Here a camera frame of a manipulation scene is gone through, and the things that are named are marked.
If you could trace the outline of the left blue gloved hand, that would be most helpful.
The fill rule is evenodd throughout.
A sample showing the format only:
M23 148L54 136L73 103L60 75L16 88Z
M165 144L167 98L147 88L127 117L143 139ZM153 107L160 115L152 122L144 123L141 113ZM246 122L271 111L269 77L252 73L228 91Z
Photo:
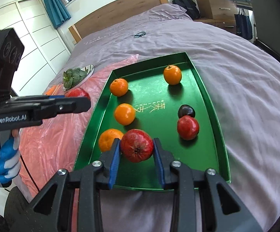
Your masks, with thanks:
M19 174L21 168L19 143L19 130L14 129L0 148L0 187L9 186L12 179Z

